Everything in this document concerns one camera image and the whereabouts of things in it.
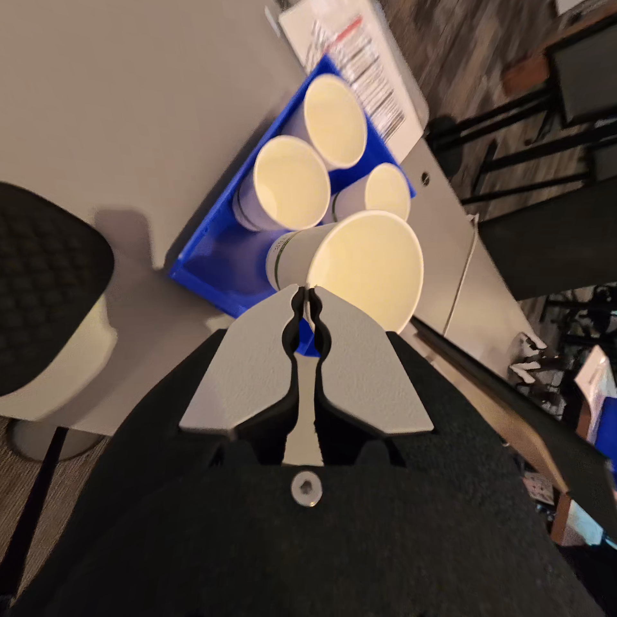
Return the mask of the laminated paper sheet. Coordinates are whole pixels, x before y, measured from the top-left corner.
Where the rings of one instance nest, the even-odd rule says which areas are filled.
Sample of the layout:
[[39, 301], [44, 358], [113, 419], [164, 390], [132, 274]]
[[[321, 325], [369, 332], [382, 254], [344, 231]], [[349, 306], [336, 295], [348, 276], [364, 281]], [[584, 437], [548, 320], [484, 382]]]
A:
[[401, 164], [423, 137], [428, 103], [378, 1], [290, 1], [278, 22], [306, 73], [328, 56]]

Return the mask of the dark display board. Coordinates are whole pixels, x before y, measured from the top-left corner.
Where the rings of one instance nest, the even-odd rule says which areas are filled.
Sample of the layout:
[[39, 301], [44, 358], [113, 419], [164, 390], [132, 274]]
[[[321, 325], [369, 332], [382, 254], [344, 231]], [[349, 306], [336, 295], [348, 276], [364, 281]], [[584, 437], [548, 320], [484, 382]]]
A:
[[616, 22], [595, 24], [547, 50], [566, 126], [616, 115]]

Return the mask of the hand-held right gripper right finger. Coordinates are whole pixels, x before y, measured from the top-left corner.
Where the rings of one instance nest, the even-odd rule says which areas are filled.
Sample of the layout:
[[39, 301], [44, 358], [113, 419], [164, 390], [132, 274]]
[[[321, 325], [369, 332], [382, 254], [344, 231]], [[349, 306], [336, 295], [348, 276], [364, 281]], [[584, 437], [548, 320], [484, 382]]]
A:
[[323, 287], [310, 290], [315, 347], [315, 432], [325, 466], [353, 465], [368, 443], [402, 460], [393, 440], [429, 434], [434, 423], [390, 333]]

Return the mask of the narrow blue plastic bin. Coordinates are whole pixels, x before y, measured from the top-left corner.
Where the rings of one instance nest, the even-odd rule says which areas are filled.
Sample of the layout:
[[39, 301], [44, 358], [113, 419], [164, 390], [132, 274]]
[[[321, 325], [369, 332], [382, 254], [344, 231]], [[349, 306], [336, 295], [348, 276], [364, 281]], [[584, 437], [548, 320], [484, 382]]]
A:
[[[208, 214], [197, 225], [170, 267], [169, 277], [171, 279], [232, 317], [241, 316], [277, 292], [266, 277], [266, 256], [272, 244], [279, 237], [291, 232], [282, 230], [256, 233], [243, 228], [236, 221], [232, 211], [234, 190], [253, 166], [265, 143], [276, 136], [282, 136], [282, 127], [303, 101], [311, 81], [325, 73], [331, 73], [343, 79], [328, 57], [320, 60], [255, 149], [248, 155], [227, 187], [222, 190]], [[334, 193], [369, 174], [379, 164], [390, 163], [401, 169], [366, 113], [365, 116], [368, 128], [365, 153], [359, 163], [350, 169], [332, 172], [327, 170], [331, 184], [331, 197]], [[410, 183], [409, 185], [413, 198], [415, 190]], [[322, 220], [317, 226], [327, 224]]]

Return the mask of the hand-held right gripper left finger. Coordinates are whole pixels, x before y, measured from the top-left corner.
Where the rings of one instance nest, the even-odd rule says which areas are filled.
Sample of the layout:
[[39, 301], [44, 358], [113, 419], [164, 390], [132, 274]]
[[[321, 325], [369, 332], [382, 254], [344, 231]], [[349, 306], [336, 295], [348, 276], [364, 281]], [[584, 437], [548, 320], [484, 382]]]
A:
[[223, 333], [179, 427], [250, 444], [262, 465], [281, 465], [299, 416], [295, 352], [305, 289], [291, 284]]

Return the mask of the brown wooden post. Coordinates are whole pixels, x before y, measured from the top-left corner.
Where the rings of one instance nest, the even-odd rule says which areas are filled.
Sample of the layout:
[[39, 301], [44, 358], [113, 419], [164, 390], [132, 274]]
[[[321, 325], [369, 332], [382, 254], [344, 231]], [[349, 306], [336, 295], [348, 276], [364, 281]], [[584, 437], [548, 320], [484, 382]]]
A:
[[550, 65], [544, 51], [536, 51], [504, 68], [502, 90], [507, 98], [520, 96], [543, 84], [549, 75]]

